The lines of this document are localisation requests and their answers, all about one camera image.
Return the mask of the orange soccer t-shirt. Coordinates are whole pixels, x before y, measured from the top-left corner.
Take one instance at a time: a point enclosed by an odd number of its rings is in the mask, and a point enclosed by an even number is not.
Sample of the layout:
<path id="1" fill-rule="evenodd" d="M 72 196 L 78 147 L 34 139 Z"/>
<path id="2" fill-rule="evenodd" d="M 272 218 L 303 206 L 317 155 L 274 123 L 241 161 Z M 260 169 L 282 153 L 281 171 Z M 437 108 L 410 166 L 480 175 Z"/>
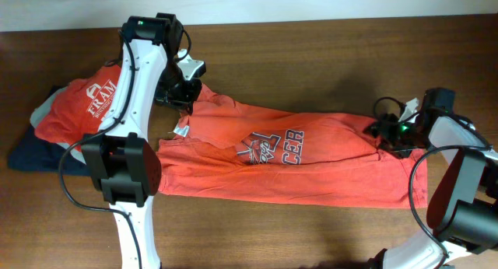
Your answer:
<path id="1" fill-rule="evenodd" d="M 159 143 L 160 193 L 277 204 L 409 208 L 420 151 L 397 159 L 364 129 L 371 117 L 291 113 L 237 102 L 203 86 L 174 138 Z M 428 205 L 428 172 L 415 175 L 415 206 Z"/>

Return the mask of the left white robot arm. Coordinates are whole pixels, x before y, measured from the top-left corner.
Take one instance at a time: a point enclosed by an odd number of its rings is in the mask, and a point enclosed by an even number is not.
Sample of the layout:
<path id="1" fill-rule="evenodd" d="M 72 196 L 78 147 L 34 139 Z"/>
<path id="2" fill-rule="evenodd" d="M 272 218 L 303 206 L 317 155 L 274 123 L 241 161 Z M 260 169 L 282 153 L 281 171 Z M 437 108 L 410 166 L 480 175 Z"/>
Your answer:
<path id="1" fill-rule="evenodd" d="M 174 14 L 132 16 L 120 31 L 121 73 L 98 132 L 86 135 L 82 155 L 93 186 L 114 215 L 123 268 L 160 268 L 153 233 L 153 199 L 160 161 L 148 142 L 154 103 L 192 114 L 205 62 L 181 48 L 188 32 Z"/>

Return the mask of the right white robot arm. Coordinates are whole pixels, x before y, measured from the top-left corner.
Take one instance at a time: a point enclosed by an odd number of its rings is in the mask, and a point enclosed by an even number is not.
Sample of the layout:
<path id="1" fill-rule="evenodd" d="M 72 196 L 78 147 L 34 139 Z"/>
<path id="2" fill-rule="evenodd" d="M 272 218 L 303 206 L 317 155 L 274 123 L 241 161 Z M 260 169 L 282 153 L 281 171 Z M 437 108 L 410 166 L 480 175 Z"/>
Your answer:
<path id="1" fill-rule="evenodd" d="M 373 269 L 449 268 L 451 261 L 497 249 L 497 152 L 471 120 L 454 110 L 455 92 L 425 91 L 422 100 L 397 102 L 399 114 L 374 114 L 366 132 L 399 159 L 416 149 L 409 174 L 409 207 L 420 230 L 405 243 L 383 249 L 366 262 Z M 440 153 L 448 168 L 428 204 L 423 221 L 415 206 L 415 175 Z"/>

